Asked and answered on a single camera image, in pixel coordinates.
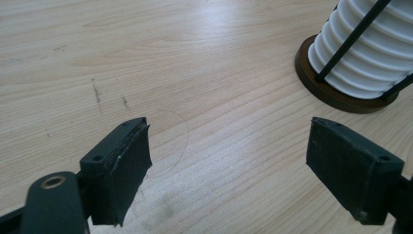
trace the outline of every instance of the screw hole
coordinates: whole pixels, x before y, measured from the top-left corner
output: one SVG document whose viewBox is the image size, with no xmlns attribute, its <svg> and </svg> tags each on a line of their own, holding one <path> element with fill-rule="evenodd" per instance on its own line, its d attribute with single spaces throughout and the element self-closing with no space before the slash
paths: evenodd
<svg viewBox="0 0 413 234">
<path fill-rule="evenodd" d="M 54 187 L 58 187 L 66 181 L 66 177 L 62 175 L 52 176 L 47 178 L 45 181 L 42 182 L 40 185 L 44 189 L 51 189 Z"/>
<path fill-rule="evenodd" d="M 380 156 L 379 159 L 382 160 L 382 161 L 390 161 L 389 156 Z"/>
<path fill-rule="evenodd" d="M 102 156 L 96 155 L 96 156 L 93 156 L 92 159 L 93 159 L 94 161 L 100 161 L 100 160 L 102 159 Z"/>
</svg>

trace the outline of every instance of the white cylindrical object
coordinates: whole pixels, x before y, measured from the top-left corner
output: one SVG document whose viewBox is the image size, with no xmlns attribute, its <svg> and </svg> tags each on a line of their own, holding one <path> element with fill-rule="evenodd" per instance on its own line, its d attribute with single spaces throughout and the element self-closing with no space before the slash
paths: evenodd
<svg viewBox="0 0 413 234">
<path fill-rule="evenodd" d="M 340 0 L 310 47 L 308 59 L 320 73 L 376 3 Z M 362 99 L 380 97 L 413 73 L 413 1 L 393 0 L 325 77 L 336 90 Z"/>
</svg>

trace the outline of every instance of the metal ring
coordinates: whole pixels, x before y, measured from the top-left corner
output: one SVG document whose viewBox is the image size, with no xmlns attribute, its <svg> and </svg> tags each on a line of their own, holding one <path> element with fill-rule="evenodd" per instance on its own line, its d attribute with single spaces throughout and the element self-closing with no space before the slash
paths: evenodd
<svg viewBox="0 0 413 234">
<path fill-rule="evenodd" d="M 65 181 L 66 181 L 65 176 L 55 175 L 55 176 L 48 177 L 47 179 L 45 179 L 40 186 L 44 189 L 51 189 L 51 188 L 60 186 Z"/>
</svg>

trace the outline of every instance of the round brown base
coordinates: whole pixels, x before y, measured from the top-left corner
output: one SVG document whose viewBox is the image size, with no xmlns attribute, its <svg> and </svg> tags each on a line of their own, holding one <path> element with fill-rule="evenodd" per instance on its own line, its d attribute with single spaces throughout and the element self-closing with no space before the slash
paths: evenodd
<svg viewBox="0 0 413 234">
<path fill-rule="evenodd" d="M 374 99 L 359 99 L 339 92 L 326 82 L 317 81 L 317 74 L 308 60 L 308 50 L 314 43 L 316 36 L 317 35 L 307 38 L 307 40 L 301 44 L 300 50 L 295 56 L 295 70 L 297 71 L 298 77 L 314 96 L 337 109 L 352 113 L 376 112 L 397 98 L 398 94 L 390 97 L 388 100 L 382 100 L 379 97 Z"/>
</svg>

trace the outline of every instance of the table surface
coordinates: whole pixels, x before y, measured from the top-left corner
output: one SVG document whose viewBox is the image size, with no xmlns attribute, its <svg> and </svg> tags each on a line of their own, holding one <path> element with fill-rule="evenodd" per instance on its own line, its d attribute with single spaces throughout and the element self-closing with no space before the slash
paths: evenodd
<svg viewBox="0 0 413 234">
<path fill-rule="evenodd" d="M 123 228 L 93 233 L 389 233 L 354 221 L 305 164 L 311 119 L 340 122 L 413 174 L 413 88 L 350 114 L 294 56 L 332 0 L 0 3 L 0 215 L 29 185 L 146 116 L 153 167 Z"/>
</svg>

